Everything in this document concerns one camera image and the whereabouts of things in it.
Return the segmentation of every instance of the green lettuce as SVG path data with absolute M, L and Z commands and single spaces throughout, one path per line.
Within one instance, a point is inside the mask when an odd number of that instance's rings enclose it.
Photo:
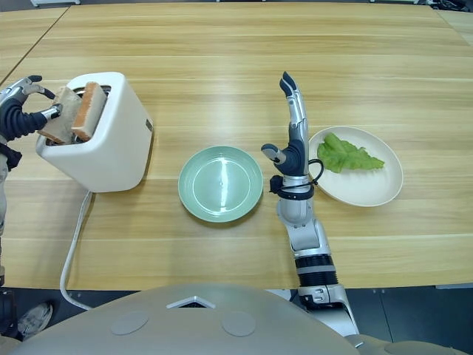
M 329 133 L 324 138 L 324 143 L 320 143 L 317 155 L 324 163 L 325 168 L 332 172 L 341 172 L 347 169 L 380 169 L 384 162 L 371 157 L 367 151 L 361 147 L 356 148 L 347 141 L 341 141 L 333 133 Z

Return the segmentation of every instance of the floor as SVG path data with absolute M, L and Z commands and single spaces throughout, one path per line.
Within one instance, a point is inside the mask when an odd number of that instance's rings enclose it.
M 16 296 L 18 315 L 40 302 L 52 301 L 55 313 L 50 325 L 83 312 L 66 302 L 58 290 L 9 289 Z M 75 299 L 92 307 L 132 293 L 70 292 Z M 347 295 L 363 334 L 394 342 L 433 342 L 473 354 L 473 288 L 348 289 Z M 294 302 L 299 304 L 298 297 L 294 298 Z

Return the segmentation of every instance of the robotic arm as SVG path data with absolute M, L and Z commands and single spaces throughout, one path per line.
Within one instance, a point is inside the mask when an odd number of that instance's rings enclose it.
M 343 335 L 357 334 L 353 313 L 344 286 L 338 284 L 325 230 L 313 211 L 314 186 L 323 172 L 323 163 L 309 160 L 308 125 L 304 101 L 296 82 L 283 74 L 279 86 L 289 104 L 289 143 L 283 150 L 264 144 L 262 152 L 283 176 L 270 180 L 270 191 L 280 200 L 276 210 L 289 235 L 299 276 L 299 297 L 314 316 Z M 319 163 L 319 176 L 310 180 L 308 164 Z
M 21 153 L 9 148 L 7 142 L 42 129 L 49 120 L 61 114 L 62 105 L 60 104 L 40 112 L 23 112 L 23 104 L 34 92 L 39 92 L 50 99 L 55 97 L 48 89 L 36 84 L 41 80 L 40 75 L 31 75 L 0 91 L 0 237 L 3 235 L 7 212 L 7 199 L 3 185 L 8 172 L 17 167 L 21 159 Z M 4 285 L 4 278 L 5 270 L 3 266 L 0 266 L 0 286 Z

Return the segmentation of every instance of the power cord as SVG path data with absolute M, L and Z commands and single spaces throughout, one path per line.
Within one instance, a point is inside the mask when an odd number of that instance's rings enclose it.
M 69 272 L 72 259 L 74 257 L 75 247 L 77 246 L 77 241 L 79 238 L 79 234 L 81 233 L 82 223 L 84 222 L 84 218 L 86 217 L 87 211 L 89 211 L 90 207 L 90 200 L 92 199 L 92 192 L 87 191 L 86 195 L 84 196 L 84 200 L 82 201 L 81 210 L 79 211 L 79 216 L 77 219 L 77 225 L 75 226 L 74 236 L 72 237 L 71 246 L 69 247 L 69 252 L 67 253 L 66 261 L 64 262 L 64 266 L 61 272 L 61 281 L 59 283 L 59 289 L 61 290 L 61 294 L 64 299 L 75 305 L 76 307 L 85 309 L 88 311 L 92 309 L 92 307 L 88 305 L 84 305 L 77 300 L 74 300 L 66 290 L 67 280 L 69 279 Z

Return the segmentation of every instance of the black cable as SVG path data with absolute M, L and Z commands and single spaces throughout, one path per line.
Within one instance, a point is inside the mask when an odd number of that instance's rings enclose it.
M 320 177 L 324 173 L 324 163 L 320 159 L 310 159 L 309 160 L 309 165 L 314 164 L 314 163 L 320 164 L 320 172 L 317 174 L 317 176 L 314 177 L 314 179 L 312 179 L 308 183 L 303 183 L 302 185 L 283 186 L 280 189 L 278 189 L 278 191 L 281 191 L 283 189 L 295 189 L 296 187 L 305 187 L 305 186 L 310 186 L 310 185 L 317 186 L 319 184 L 318 181 L 319 181 Z
M 322 176 L 322 174 L 324 173 L 324 163 L 322 162 L 322 160 L 320 159 L 310 159 L 309 160 L 309 165 L 310 164 L 314 164 L 314 163 L 319 163 L 320 164 L 320 172 L 317 176 L 314 177 L 314 179 L 312 179 L 312 183 L 314 185 L 317 185 L 317 181 L 320 179 L 320 177 Z

